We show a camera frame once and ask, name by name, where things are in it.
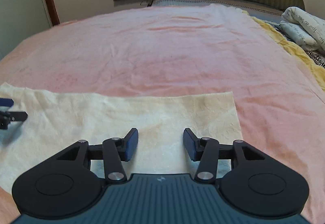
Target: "silver bolt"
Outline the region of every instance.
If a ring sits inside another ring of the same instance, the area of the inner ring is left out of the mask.
[[[199,172],[198,178],[201,180],[210,180],[213,177],[213,174],[210,172]]]
[[[113,173],[110,173],[110,174],[108,175],[108,178],[109,178],[110,180],[113,180],[113,181],[121,180],[121,179],[123,179],[123,177],[124,177],[124,174],[119,173],[119,172],[113,172]]]

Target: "yellow cloth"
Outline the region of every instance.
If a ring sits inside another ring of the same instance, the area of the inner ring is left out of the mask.
[[[267,34],[280,46],[283,47],[290,55],[298,57],[307,67],[311,70],[313,76],[315,77],[317,83],[325,92],[325,68],[317,65],[297,44],[288,41],[281,33],[279,33],[274,27],[268,23],[253,17],[255,22],[257,22],[261,27],[267,32]]]

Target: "pink bedsheet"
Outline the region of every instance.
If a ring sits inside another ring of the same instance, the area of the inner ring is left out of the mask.
[[[0,83],[58,93],[233,91],[245,141],[306,178],[303,215],[325,223],[325,94],[246,14],[211,5],[101,15],[23,41],[0,73]]]

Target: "rolled blanket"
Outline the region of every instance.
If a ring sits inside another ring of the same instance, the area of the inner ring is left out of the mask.
[[[305,51],[325,51],[325,21],[298,7],[289,7],[280,25],[290,38]]]

